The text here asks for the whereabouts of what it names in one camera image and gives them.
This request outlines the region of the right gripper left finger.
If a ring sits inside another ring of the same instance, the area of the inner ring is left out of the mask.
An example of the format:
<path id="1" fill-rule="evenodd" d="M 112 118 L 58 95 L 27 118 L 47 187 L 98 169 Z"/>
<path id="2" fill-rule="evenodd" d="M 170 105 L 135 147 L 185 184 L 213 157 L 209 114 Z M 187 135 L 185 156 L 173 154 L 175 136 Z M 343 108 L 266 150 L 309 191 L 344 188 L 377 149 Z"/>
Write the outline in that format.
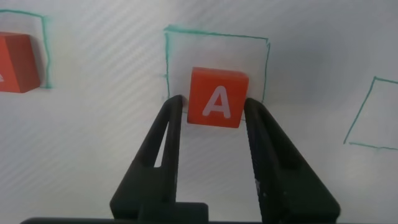
<path id="1" fill-rule="evenodd" d="M 116 219 L 137 219 L 143 205 L 175 203 L 183 97 L 161 107 L 109 205 Z"/>

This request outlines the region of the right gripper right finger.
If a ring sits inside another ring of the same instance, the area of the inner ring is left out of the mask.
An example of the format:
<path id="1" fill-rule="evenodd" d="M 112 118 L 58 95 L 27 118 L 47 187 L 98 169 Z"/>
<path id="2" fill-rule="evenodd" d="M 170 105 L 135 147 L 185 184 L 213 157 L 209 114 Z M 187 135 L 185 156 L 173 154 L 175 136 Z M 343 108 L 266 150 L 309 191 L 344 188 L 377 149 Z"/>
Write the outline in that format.
<path id="1" fill-rule="evenodd" d="M 339 203 L 267 108 L 247 98 L 244 113 L 262 222 L 336 222 Z"/>

